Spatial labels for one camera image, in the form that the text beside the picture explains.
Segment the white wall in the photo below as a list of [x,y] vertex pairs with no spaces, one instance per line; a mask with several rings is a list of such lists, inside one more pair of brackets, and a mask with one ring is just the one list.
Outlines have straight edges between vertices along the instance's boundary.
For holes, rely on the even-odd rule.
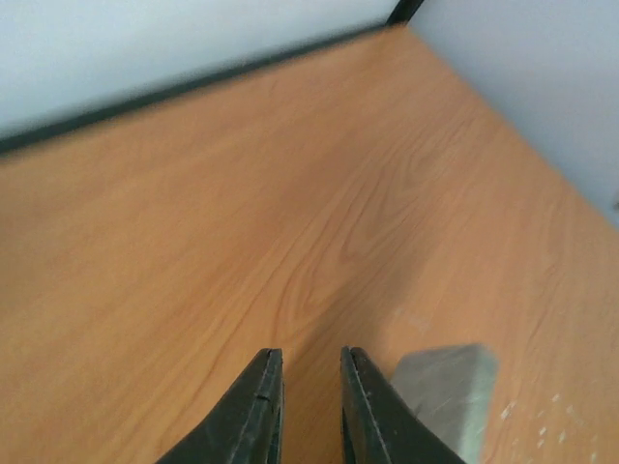
[[0,0],[0,136],[387,18],[397,0]]
[[617,0],[426,0],[411,24],[619,226]]

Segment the black baseboard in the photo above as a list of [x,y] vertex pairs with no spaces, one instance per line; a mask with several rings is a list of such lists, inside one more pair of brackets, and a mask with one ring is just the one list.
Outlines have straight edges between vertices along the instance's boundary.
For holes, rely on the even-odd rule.
[[292,58],[312,53],[316,50],[352,41],[353,39],[371,34],[386,27],[407,22],[423,1],[424,0],[400,0],[387,22],[380,21],[360,26],[342,34],[337,34],[312,43],[303,43],[293,46],[287,50],[262,56],[247,63],[232,65],[219,71],[197,73],[192,77],[181,78],[180,82],[168,84],[157,89],[151,89],[138,96],[133,96],[121,101],[112,101],[96,108],[81,110],[79,114],[65,116],[55,122],[17,132],[0,139],[0,158],[10,156],[17,150],[30,145],[86,128],[101,121],[111,120],[123,114],[150,106],[151,104],[178,97],[192,90],[218,84]]

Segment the light wood surface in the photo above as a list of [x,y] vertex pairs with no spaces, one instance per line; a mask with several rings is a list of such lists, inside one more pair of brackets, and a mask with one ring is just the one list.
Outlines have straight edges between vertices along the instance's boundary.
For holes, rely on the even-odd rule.
[[478,341],[485,462],[615,462],[619,235],[404,28],[5,159],[0,224],[1,462],[152,462],[261,347],[339,462],[342,345]]

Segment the white speck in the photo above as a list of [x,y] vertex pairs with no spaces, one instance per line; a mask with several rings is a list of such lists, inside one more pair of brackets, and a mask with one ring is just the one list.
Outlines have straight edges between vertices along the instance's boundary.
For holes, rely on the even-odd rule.
[[423,317],[415,316],[413,314],[410,314],[408,317],[406,317],[406,322],[409,326],[414,327],[422,334],[425,334],[430,328],[430,324],[426,319],[424,319]]
[[510,401],[510,404],[508,404],[503,410],[503,412],[501,413],[501,420],[504,421],[506,418],[508,418],[510,414],[512,413],[512,410],[514,409],[515,406],[516,406],[516,402]]

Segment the wood grain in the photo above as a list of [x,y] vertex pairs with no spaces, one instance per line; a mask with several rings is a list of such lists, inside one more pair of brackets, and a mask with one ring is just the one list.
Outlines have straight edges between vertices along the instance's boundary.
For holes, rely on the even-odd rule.
[[5,159],[0,223],[2,462],[152,462],[268,346],[339,462],[340,346],[473,341],[486,462],[619,450],[619,235],[405,28]]

